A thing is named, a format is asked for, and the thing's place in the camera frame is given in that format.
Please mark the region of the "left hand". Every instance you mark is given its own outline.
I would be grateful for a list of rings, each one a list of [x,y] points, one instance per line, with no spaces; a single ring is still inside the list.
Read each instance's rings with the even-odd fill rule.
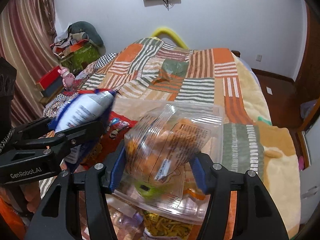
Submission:
[[[41,202],[41,191],[39,182],[33,182],[29,184],[23,184],[20,186],[24,197],[27,201],[28,211],[35,213]]]

